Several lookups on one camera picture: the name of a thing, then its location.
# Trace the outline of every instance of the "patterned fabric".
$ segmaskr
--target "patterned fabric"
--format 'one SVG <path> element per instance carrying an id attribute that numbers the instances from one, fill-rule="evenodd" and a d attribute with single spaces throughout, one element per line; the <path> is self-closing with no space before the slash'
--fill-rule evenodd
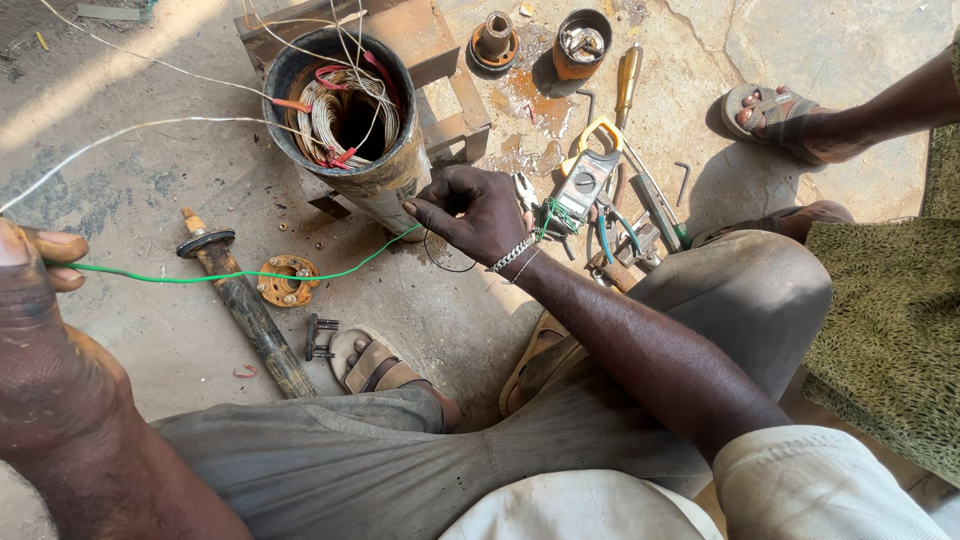
<path id="1" fill-rule="evenodd" d="M 953 76 L 960 88 L 960 28 Z M 810 230 L 833 304 L 802 392 L 960 486 L 960 124 L 930 134 L 921 216 Z"/>

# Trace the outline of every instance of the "rusty metal frame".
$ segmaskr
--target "rusty metal frame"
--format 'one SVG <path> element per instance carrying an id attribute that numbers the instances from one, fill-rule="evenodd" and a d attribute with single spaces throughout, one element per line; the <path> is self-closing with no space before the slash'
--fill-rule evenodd
<path id="1" fill-rule="evenodd" d="M 264 22 L 296 18 L 333 20 L 331 2 L 340 18 L 357 12 L 359 8 L 356 0 L 307 1 L 277 12 L 261 14 L 260 19 Z M 363 15 L 364 34 L 377 37 L 400 56 L 410 71 L 414 88 L 446 77 L 457 101 L 460 102 L 460 112 L 421 127 L 427 155 L 463 141 L 464 148 L 453 157 L 455 160 L 473 161 L 482 158 L 487 153 L 491 120 L 469 76 L 461 46 L 450 33 L 436 2 L 371 0 L 364 8 L 367 10 Z M 261 78 L 265 77 L 270 62 L 284 45 L 262 28 L 249 28 L 242 16 L 233 19 L 233 23 L 247 49 L 253 69 Z M 251 23 L 251 26 L 256 25 L 252 17 Z M 272 26 L 271 30 L 289 41 L 322 26 L 322 23 L 316 22 L 292 22 Z M 356 29 L 358 19 L 354 18 L 342 26 Z M 335 191 L 306 169 L 299 172 L 301 186 L 311 205 L 336 218 L 349 214 L 348 209 L 333 200 Z"/>

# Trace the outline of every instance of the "gray trousers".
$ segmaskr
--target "gray trousers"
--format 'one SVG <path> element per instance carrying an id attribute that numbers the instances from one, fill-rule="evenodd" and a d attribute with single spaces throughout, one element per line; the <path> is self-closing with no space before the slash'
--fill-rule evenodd
<path id="1" fill-rule="evenodd" d="M 629 295 L 707 337 L 772 398 L 830 303 L 803 246 L 757 231 L 670 256 Z M 527 402 L 492 428 L 443 435 L 429 392 L 399 388 L 216 405 L 155 423 L 256 538 L 436 538 L 492 490 L 555 471 L 614 469 L 696 495 L 711 478 L 572 337 L 534 356 Z"/>

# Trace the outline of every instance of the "white shirt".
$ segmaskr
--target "white shirt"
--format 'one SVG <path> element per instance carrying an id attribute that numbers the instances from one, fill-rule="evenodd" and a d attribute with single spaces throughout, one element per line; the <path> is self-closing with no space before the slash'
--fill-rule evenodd
<path id="1" fill-rule="evenodd" d="M 731 540 L 944 539 L 859 441 L 782 426 L 741 435 L 713 463 Z M 692 501 L 616 471 L 565 471 L 491 492 L 441 540 L 631 538 L 719 540 Z"/>

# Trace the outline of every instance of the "silver chain bracelet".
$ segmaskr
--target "silver chain bracelet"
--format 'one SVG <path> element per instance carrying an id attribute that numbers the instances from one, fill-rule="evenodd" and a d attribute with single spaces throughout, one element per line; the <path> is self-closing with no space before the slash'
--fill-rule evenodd
<path id="1" fill-rule="evenodd" d="M 503 256 L 501 260 L 498 260 L 495 265 L 484 270 L 484 272 L 499 272 L 500 270 L 503 270 L 504 266 L 513 262 L 515 258 L 520 257 L 520 254 L 523 253 L 523 250 L 529 248 L 530 244 L 532 243 L 534 243 L 534 237 L 527 236 L 522 242 L 517 244 L 516 247 L 510 251 L 510 253 Z"/>

